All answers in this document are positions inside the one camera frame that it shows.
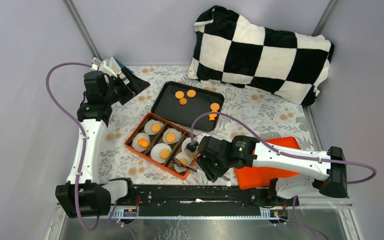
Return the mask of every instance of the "metal bar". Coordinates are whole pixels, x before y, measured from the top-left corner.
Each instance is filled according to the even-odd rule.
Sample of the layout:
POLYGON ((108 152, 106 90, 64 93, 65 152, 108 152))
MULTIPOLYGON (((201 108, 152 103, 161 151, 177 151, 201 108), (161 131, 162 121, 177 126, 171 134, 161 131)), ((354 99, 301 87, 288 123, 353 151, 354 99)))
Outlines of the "metal bar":
POLYGON ((317 25, 314 28, 314 31, 312 32, 312 36, 320 35, 325 29, 326 24, 328 23, 329 19, 331 18, 332 12, 334 11, 336 5, 338 4, 340 0, 330 0, 327 4, 326 8, 324 9, 323 14, 321 15, 320 19, 318 20, 317 25))
POLYGON ((349 210, 349 213, 351 214, 352 224, 355 227, 355 231, 357 232, 359 240, 363 240, 363 234, 360 229, 359 223, 357 222, 356 213, 354 212, 354 208, 351 208, 349 210))
POLYGON ((320 132, 319 124, 317 123, 317 119, 314 115, 314 110, 312 106, 304 106, 302 108, 304 110, 305 119, 308 121, 309 132, 311 139, 313 140, 313 147, 316 151, 324 151, 326 150, 325 143, 323 142, 322 134, 320 132))
POLYGON ((74 24, 77 26, 78 31, 80 32, 81 36, 83 37, 84 42, 86 43, 87 47, 89 48, 92 55, 100 60, 102 60, 102 57, 97 49, 97 46, 95 45, 94 41, 92 40, 91 35, 89 34, 88 30, 86 29, 85 24, 83 23, 82 18, 79 15, 79 12, 76 9, 76 6, 74 5, 72 0, 62 0, 65 7, 67 8, 68 13, 70 14, 71 18, 73 19, 74 24))
MULTIPOLYGON (((106 216, 100 216, 101 219, 108 219, 113 210, 113 206, 106 216)), ((117 206, 114 211, 114 219, 164 219, 164 220, 279 220, 278 217, 270 217, 270 209, 260 208, 260 215, 255 216, 123 216, 125 210, 134 209, 135 206, 117 206)))
POLYGON ((299 205, 312 205, 312 204, 334 204, 334 205, 350 205, 349 198, 334 198, 327 196, 300 196, 299 205))
POLYGON ((58 204, 55 208, 52 220, 46 232, 44 240, 58 240, 60 239, 61 232, 63 230, 64 221, 66 220, 66 212, 58 204))
POLYGON ((345 230, 346 238, 352 240, 363 240, 360 228, 353 216, 353 212, 354 210, 352 208, 338 209, 343 229, 345 230))

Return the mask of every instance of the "checkered pillow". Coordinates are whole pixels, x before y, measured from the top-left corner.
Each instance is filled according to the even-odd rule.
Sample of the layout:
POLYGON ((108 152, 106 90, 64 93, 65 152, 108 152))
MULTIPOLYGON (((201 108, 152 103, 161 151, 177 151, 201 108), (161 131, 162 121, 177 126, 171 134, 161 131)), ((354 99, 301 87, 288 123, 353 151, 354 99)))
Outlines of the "checkered pillow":
POLYGON ((308 106, 328 77, 334 45, 322 35, 256 26, 221 6, 203 12, 193 27, 190 79, 262 89, 308 106))

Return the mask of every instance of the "black tray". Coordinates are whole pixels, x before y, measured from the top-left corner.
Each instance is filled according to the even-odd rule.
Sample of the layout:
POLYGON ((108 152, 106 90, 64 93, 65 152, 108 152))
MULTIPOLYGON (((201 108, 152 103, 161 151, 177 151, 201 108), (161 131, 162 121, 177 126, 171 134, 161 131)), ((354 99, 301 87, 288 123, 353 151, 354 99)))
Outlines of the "black tray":
MULTIPOLYGON (((168 121, 190 127, 199 115, 211 112, 210 105, 212 103, 220 105, 218 110, 220 112, 224 101, 225 97, 220 93, 175 81, 168 81, 162 86, 151 108, 151 113, 168 121), (187 91, 191 89, 196 91, 196 96, 193 98, 186 96, 187 91), (186 105, 180 105, 179 100, 175 97, 177 91, 184 92, 184 96, 187 99, 186 105)), ((198 120, 194 128, 209 132, 216 128, 218 120, 219 116, 216 117, 215 121, 210 121, 208 116, 204 116, 198 120)))

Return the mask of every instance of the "gray wall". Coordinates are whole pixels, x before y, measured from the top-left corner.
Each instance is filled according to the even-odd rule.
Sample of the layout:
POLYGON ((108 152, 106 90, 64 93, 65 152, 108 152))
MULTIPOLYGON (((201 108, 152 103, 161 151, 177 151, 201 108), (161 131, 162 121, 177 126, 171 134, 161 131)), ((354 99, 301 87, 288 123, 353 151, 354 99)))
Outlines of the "gray wall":
POLYGON ((311 35, 329 0, 74 0, 103 58, 130 65, 189 65, 193 24, 214 5, 251 23, 311 35))
MULTIPOLYGON (((341 1, 322 34, 336 49, 315 114, 327 147, 378 170, 349 195, 364 239, 384 239, 384 1, 341 1)), ((350 180, 368 174, 348 167, 350 180)))
MULTIPOLYGON (((48 97, 45 77, 56 64, 90 60, 62 1, 0 0, 0 240, 39 240, 48 230, 78 129, 48 97)), ((72 113, 87 70, 68 66, 52 76, 72 113)))

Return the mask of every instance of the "floral tablecloth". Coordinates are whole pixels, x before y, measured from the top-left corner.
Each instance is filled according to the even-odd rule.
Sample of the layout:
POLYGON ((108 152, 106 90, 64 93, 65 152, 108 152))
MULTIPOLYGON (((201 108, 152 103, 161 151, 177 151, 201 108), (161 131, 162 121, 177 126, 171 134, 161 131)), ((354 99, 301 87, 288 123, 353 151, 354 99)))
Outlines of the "floral tablecloth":
MULTIPOLYGON (((139 78, 150 82, 151 86, 124 106, 119 103, 112 106, 113 112, 99 155, 99 179, 102 183, 114 178, 129 177, 135 184, 214 185, 204 176, 194 172, 190 173, 187 180, 182 181, 130 152, 124 144, 142 118, 151 111, 155 99, 167 81, 223 94, 225 100, 221 112, 238 118, 263 139, 293 136, 301 149, 313 149, 309 124, 300 105, 265 91, 241 89, 220 83, 204 85, 197 80, 188 79, 188 66, 132 66, 130 69, 139 78)), ((225 117, 220 117, 216 128, 210 134, 228 141, 236 135, 251 136, 246 129, 225 117)), ((233 185, 238 184, 233 169, 230 169, 226 176, 231 179, 233 185)))

